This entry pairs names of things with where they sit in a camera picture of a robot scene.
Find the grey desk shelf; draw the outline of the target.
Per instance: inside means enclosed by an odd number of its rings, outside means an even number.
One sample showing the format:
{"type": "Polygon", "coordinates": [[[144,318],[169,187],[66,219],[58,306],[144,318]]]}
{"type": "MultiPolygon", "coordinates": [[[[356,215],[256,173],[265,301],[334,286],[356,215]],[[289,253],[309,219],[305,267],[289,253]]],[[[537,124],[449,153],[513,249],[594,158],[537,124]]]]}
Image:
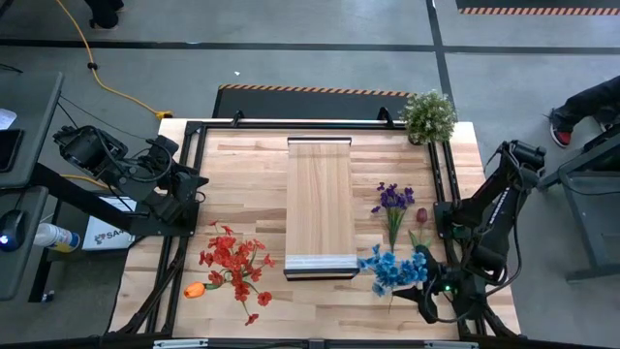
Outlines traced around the grey desk shelf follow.
{"type": "Polygon", "coordinates": [[[48,190],[33,186],[0,191],[0,217],[18,209],[25,213],[25,241],[13,252],[0,250],[0,301],[13,299],[20,288],[47,200],[48,190]]]}

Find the grey desk top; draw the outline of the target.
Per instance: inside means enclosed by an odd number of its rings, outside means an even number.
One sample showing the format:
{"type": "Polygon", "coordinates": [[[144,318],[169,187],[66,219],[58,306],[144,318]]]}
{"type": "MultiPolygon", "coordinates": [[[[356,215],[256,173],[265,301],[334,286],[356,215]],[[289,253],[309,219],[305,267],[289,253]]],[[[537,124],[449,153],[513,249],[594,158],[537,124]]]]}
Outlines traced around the grey desk top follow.
{"type": "Polygon", "coordinates": [[[20,188],[29,182],[63,82],[61,73],[0,73],[0,109],[16,114],[11,130],[23,131],[13,167],[0,173],[0,188],[20,188]]]}

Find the red black sneaker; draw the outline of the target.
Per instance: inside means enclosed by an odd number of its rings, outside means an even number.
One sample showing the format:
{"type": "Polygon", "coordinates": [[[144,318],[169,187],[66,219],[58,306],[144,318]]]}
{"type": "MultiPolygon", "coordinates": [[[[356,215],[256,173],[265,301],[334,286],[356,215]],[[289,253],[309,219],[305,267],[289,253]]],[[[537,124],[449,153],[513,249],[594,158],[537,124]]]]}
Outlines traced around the red black sneaker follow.
{"type": "Polygon", "coordinates": [[[554,142],[562,148],[566,148],[572,140],[571,131],[563,131],[553,123],[550,124],[550,135],[554,142]]]}

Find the black table frame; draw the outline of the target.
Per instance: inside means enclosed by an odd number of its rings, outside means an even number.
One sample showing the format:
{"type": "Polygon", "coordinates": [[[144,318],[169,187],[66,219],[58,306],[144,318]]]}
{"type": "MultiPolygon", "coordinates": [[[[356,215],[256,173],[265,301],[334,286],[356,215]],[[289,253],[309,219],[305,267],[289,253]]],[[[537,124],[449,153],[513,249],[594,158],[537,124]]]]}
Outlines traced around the black table frame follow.
{"type": "Polygon", "coordinates": [[[199,223],[189,240],[182,284],[206,280],[209,270],[199,255],[216,225],[229,226],[237,239],[258,239],[274,261],[265,269],[258,290],[272,296],[267,306],[255,298],[241,303],[224,286],[198,299],[180,299],[172,332],[177,337],[324,338],[324,339],[455,339],[458,328],[448,322],[429,325],[411,301],[380,298],[373,277],[362,273],[350,280],[290,281],[284,273],[288,139],[348,137],[356,250],[366,256],[374,245],[386,245],[387,232],[371,214],[380,182],[414,189],[416,204],[432,207],[437,179],[448,178],[441,148],[429,150],[408,142],[401,131],[377,120],[363,128],[337,128],[333,122],[283,120],[256,129],[225,122],[204,136],[189,138],[191,163],[201,164],[208,178],[199,223]]]}

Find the white plastic bottle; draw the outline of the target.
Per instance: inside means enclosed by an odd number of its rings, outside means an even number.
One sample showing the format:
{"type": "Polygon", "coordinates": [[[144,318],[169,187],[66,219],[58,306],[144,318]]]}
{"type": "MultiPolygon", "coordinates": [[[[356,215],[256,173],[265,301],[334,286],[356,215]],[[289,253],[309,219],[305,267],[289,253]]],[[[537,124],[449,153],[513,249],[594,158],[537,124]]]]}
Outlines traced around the white plastic bottle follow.
{"type": "Polygon", "coordinates": [[[61,253],[71,253],[79,247],[80,236],[49,223],[40,223],[34,244],[61,253]]]}

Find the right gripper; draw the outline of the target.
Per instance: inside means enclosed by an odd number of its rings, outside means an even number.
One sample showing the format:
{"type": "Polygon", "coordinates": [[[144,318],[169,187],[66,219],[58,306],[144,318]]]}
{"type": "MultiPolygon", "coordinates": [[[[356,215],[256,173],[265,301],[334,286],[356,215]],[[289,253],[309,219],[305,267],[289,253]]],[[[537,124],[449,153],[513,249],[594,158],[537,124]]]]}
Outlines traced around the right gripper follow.
{"type": "Polygon", "coordinates": [[[415,265],[418,269],[418,281],[422,290],[417,287],[400,289],[392,292],[397,298],[418,303],[418,311],[428,324],[438,321],[437,305],[432,300],[439,293],[440,264],[432,256],[427,246],[418,244],[415,247],[415,265]]]}

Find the white printed box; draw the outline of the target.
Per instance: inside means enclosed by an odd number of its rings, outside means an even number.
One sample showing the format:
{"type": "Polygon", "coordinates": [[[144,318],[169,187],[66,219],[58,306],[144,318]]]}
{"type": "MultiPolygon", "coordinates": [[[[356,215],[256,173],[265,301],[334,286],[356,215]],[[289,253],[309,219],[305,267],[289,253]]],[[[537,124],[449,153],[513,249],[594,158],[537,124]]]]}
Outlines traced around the white printed box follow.
{"type": "MultiPolygon", "coordinates": [[[[118,199],[103,196],[101,200],[122,211],[134,211],[137,206],[137,203],[128,197],[118,199]]],[[[133,235],[113,227],[99,218],[90,216],[81,247],[86,251],[127,249],[135,239],[133,235]]]]}

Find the blue flower bunch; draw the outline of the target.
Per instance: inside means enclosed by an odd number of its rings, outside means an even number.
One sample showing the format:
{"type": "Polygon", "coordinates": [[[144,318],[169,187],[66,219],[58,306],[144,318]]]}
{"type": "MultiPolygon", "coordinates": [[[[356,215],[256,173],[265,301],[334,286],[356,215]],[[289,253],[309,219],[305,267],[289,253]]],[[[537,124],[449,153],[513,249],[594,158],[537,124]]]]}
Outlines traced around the blue flower bunch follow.
{"type": "Polygon", "coordinates": [[[427,258],[421,252],[414,251],[410,259],[398,260],[393,252],[382,251],[380,243],[371,247],[371,255],[357,259],[361,271],[371,271],[374,281],[371,291],[377,297],[402,287],[415,290],[428,280],[427,258]]]}

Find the orange tulip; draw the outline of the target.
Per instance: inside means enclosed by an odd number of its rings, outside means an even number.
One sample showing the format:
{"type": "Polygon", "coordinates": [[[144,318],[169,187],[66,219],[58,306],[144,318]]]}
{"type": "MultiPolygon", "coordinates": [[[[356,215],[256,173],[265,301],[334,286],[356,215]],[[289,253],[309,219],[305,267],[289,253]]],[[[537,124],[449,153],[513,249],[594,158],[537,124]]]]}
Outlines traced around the orange tulip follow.
{"type": "Polygon", "coordinates": [[[224,283],[201,283],[194,282],[183,290],[183,296],[186,299],[197,299],[204,296],[208,291],[216,290],[225,285],[224,283]]]}

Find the black tablet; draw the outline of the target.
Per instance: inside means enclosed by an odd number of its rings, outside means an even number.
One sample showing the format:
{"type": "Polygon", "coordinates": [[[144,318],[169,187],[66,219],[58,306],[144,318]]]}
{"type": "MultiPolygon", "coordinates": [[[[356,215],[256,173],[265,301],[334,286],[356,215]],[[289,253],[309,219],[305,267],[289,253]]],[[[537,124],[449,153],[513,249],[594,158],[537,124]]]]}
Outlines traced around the black tablet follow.
{"type": "Polygon", "coordinates": [[[14,166],[23,134],[21,129],[0,130],[0,173],[7,173],[14,166]]]}

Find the red poppy flower bunch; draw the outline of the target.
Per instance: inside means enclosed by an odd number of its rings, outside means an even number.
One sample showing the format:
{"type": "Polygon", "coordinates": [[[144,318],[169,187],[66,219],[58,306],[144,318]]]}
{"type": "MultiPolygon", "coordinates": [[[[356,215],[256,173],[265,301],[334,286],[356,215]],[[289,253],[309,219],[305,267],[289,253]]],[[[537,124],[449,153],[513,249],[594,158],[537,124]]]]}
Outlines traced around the red poppy flower bunch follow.
{"type": "Polygon", "coordinates": [[[247,302],[252,293],[256,295],[259,306],[267,307],[272,301],[270,292],[261,292],[255,286],[263,277],[263,269],[275,267],[275,262],[269,254],[261,260],[257,259],[258,253],[262,250],[265,250],[265,246],[254,239],[240,244],[229,258],[229,282],[234,290],[234,298],[241,303],[247,315],[245,326],[253,325],[260,317],[258,313],[248,309],[247,302]]]}
{"type": "Polygon", "coordinates": [[[208,282],[204,284],[206,290],[213,290],[232,281],[236,283],[241,279],[242,261],[234,251],[236,238],[229,226],[222,226],[224,233],[208,242],[207,249],[200,253],[199,264],[209,268],[215,266],[219,270],[212,270],[207,276],[208,282]]]}

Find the grey metal desk frame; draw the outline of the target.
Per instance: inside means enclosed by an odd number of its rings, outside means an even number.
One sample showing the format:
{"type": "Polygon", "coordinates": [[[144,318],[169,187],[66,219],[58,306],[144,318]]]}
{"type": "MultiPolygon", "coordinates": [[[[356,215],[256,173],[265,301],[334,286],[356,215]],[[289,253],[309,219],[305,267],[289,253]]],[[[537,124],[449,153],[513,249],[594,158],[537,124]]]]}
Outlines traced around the grey metal desk frame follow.
{"type": "Polygon", "coordinates": [[[620,275],[620,262],[608,253],[607,238],[620,238],[620,124],[585,144],[538,190],[563,188],[585,247],[589,267],[566,275],[569,282],[620,275]]]}

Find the black computer mouse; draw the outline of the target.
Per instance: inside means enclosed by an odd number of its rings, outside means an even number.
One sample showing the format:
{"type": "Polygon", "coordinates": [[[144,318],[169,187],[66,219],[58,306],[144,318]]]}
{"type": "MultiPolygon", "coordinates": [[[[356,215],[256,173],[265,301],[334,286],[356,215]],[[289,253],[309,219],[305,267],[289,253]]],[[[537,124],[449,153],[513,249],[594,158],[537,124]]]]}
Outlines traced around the black computer mouse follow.
{"type": "Polygon", "coordinates": [[[0,250],[13,252],[25,241],[25,213],[12,209],[0,217],[0,250]]]}

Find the black mat striped edge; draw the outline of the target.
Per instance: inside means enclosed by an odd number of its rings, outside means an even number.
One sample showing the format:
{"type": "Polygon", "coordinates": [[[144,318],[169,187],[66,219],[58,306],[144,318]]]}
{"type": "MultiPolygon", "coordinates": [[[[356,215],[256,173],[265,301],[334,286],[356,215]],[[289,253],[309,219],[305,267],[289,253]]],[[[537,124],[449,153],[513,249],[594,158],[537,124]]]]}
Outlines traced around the black mat striped edge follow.
{"type": "Polygon", "coordinates": [[[381,108],[396,118],[413,94],[377,89],[300,87],[265,84],[222,84],[212,116],[262,119],[374,120],[381,108]]]}
{"type": "Polygon", "coordinates": [[[463,15],[620,16],[620,0],[455,0],[463,15]]]}

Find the black slanted support beam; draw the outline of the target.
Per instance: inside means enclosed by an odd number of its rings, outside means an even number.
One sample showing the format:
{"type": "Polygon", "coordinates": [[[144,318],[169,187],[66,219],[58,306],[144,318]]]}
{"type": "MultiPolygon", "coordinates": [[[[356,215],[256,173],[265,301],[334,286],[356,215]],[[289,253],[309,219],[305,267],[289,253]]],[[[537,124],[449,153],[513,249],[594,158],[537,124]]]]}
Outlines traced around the black slanted support beam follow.
{"type": "Polygon", "coordinates": [[[126,232],[131,232],[135,220],[147,218],[142,213],[119,210],[40,163],[34,166],[29,183],[44,186],[48,189],[49,194],[56,199],[75,206],[83,212],[126,232]]]}

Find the person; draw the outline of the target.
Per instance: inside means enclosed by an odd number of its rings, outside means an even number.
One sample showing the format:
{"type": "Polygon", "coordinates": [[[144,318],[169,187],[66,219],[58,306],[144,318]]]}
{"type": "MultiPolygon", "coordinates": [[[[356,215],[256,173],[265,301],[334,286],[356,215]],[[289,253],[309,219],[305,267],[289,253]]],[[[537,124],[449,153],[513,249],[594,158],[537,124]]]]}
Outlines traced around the person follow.
{"type": "Polygon", "coordinates": [[[548,116],[563,131],[573,132],[583,118],[592,116],[606,131],[620,121],[620,75],[592,86],[568,98],[548,116]]]}
{"type": "Polygon", "coordinates": [[[118,25],[118,13],[125,8],[123,0],[84,0],[91,11],[89,26],[93,29],[113,29],[118,25]]]}

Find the potted green plant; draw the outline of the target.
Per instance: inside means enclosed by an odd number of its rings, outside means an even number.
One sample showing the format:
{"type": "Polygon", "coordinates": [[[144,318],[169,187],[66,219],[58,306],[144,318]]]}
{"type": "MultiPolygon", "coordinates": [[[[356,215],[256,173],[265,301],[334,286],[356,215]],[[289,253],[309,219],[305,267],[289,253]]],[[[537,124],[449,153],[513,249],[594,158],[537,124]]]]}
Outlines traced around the potted green plant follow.
{"type": "Polygon", "coordinates": [[[408,97],[399,119],[412,144],[443,143],[452,136],[456,111],[447,95],[432,90],[408,97]]]}

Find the wooden board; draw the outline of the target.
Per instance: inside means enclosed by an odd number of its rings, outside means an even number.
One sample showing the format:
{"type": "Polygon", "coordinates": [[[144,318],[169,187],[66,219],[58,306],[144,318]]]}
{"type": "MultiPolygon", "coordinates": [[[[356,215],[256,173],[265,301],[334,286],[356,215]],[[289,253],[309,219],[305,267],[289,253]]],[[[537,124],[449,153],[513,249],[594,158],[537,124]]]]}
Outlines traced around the wooden board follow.
{"type": "Polygon", "coordinates": [[[289,281],[351,279],[355,243],[347,137],[290,137],[284,275],[289,281]]]}

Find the purple flower bunch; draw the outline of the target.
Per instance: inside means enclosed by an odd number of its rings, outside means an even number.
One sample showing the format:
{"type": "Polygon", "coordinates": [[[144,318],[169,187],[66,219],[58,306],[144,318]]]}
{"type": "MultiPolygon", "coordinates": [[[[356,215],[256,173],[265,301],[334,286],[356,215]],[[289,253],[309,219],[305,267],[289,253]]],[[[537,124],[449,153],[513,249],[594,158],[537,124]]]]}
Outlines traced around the purple flower bunch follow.
{"type": "Polygon", "coordinates": [[[389,249],[393,252],[403,218],[408,208],[416,202],[415,191],[412,187],[398,188],[397,183],[386,185],[384,182],[380,182],[376,190],[379,192],[379,203],[371,209],[371,213],[385,212],[389,249]]]}

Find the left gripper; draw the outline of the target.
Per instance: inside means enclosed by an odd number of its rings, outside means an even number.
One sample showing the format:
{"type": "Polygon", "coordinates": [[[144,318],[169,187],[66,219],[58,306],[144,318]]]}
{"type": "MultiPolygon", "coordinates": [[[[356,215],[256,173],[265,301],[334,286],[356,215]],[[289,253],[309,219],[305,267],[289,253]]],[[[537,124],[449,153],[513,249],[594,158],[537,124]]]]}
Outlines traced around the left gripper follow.
{"type": "MultiPolygon", "coordinates": [[[[159,194],[155,191],[160,186],[168,187],[170,183],[170,172],[173,167],[173,162],[156,163],[156,162],[143,162],[141,163],[141,169],[144,170],[143,174],[138,175],[138,184],[141,198],[141,202],[146,202],[154,195],[159,197],[159,194]]],[[[175,182],[173,189],[175,193],[191,193],[198,188],[208,183],[207,177],[200,176],[195,169],[182,168],[177,169],[174,172],[175,182]]]]}

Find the black desk leg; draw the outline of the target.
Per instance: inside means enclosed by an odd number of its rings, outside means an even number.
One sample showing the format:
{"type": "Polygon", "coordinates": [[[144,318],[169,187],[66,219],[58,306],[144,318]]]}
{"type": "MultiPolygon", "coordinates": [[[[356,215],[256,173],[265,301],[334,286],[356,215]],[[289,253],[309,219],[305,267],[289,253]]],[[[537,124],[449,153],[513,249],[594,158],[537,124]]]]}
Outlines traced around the black desk leg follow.
{"type": "Polygon", "coordinates": [[[49,303],[54,300],[55,288],[61,276],[61,265],[51,260],[53,253],[44,248],[38,262],[27,301],[49,303]]]}

